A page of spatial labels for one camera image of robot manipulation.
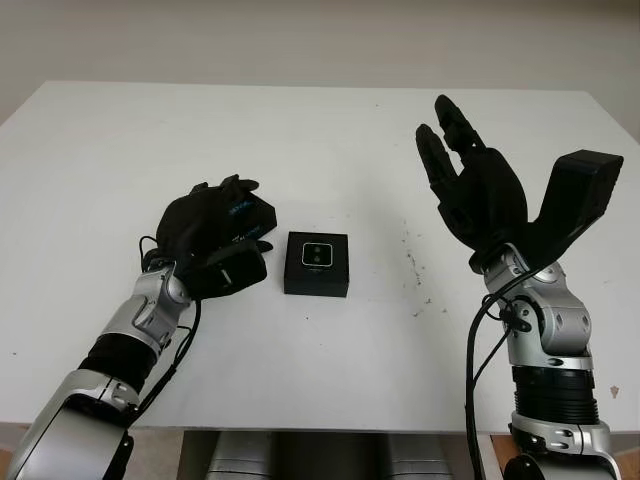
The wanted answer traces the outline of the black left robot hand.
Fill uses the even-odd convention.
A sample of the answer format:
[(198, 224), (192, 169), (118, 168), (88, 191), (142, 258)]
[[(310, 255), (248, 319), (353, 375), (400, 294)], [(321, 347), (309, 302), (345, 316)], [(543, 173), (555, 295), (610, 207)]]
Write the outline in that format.
[(156, 230), (161, 256), (185, 271), (214, 252), (244, 240), (258, 243), (277, 226), (275, 208), (255, 194), (259, 183), (237, 174), (204, 182), (172, 201)]

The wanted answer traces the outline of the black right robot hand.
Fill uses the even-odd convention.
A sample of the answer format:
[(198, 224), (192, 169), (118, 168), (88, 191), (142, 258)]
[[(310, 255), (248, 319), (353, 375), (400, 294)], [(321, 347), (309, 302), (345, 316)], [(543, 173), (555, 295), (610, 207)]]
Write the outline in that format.
[(443, 135), (421, 124), (416, 146), (445, 225), (473, 251), (469, 265), (481, 274), (524, 230), (524, 190), (504, 156), (485, 145), (449, 97), (439, 95), (434, 108)]

